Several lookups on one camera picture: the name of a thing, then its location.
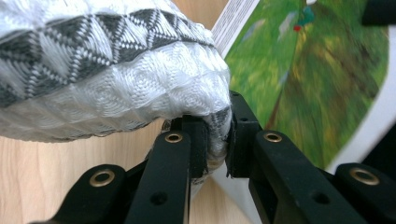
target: white and gray fabric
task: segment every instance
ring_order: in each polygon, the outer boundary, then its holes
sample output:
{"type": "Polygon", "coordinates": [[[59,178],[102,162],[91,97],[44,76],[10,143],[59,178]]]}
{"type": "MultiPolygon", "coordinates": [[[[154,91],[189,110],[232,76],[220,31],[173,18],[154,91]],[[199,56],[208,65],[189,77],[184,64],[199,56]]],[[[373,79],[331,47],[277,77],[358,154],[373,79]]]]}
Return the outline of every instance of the white and gray fabric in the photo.
{"type": "Polygon", "coordinates": [[[1,0],[0,17],[0,135],[64,142],[190,114],[209,126],[209,170],[222,164],[229,70],[171,1],[1,0]]]}

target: zigzag pattern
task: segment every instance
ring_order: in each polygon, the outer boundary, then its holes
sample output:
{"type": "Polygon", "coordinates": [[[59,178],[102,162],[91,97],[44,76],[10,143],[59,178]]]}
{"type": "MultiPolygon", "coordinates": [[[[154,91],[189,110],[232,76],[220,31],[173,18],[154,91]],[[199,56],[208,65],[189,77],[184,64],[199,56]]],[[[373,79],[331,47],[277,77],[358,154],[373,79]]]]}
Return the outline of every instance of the zigzag pattern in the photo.
{"type": "Polygon", "coordinates": [[[176,41],[213,46],[199,24],[158,9],[52,21],[0,39],[0,108],[46,95],[176,41]]]}

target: patterned cloth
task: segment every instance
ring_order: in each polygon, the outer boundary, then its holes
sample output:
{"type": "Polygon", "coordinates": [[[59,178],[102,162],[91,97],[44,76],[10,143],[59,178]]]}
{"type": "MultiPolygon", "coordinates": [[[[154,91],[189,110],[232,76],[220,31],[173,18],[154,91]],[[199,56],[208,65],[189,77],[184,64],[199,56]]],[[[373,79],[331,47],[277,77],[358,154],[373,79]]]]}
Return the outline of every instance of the patterned cloth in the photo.
{"type": "Polygon", "coordinates": [[[222,164],[229,70],[170,1],[2,0],[0,16],[1,135],[62,142],[191,114],[211,132],[209,173],[222,164]]]}

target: light wood tabletop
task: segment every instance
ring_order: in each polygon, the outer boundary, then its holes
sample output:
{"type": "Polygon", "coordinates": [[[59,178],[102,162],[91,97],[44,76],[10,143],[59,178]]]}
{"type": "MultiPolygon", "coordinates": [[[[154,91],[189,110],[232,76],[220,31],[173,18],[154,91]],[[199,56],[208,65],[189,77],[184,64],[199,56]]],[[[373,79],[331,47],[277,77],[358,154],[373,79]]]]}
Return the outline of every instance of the light wood tabletop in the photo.
{"type": "MultiPolygon", "coordinates": [[[[175,0],[190,19],[211,29],[227,0],[175,0]]],[[[117,164],[128,170],[141,162],[161,129],[157,120],[132,133],[113,133],[70,143],[45,144],[0,137],[0,223],[46,220],[88,169],[117,164]]],[[[212,180],[191,203],[190,223],[249,223],[212,180]]]]}

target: wooden surface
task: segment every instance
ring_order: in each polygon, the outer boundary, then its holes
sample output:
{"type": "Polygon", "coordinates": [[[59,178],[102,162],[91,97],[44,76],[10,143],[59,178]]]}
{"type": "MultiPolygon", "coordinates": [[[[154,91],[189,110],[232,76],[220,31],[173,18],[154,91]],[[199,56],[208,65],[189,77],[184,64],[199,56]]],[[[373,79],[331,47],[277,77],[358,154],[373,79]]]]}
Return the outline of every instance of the wooden surface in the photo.
{"type": "MultiPolygon", "coordinates": [[[[226,0],[175,1],[189,18],[211,28],[226,0]]],[[[141,162],[162,122],[134,133],[114,133],[71,143],[44,144],[0,137],[0,223],[50,218],[77,179],[93,166],[130,169],[141,162]]],[[[248,223],[231,199],[209,179],[191,204],[190,223],[248,223]]]]}

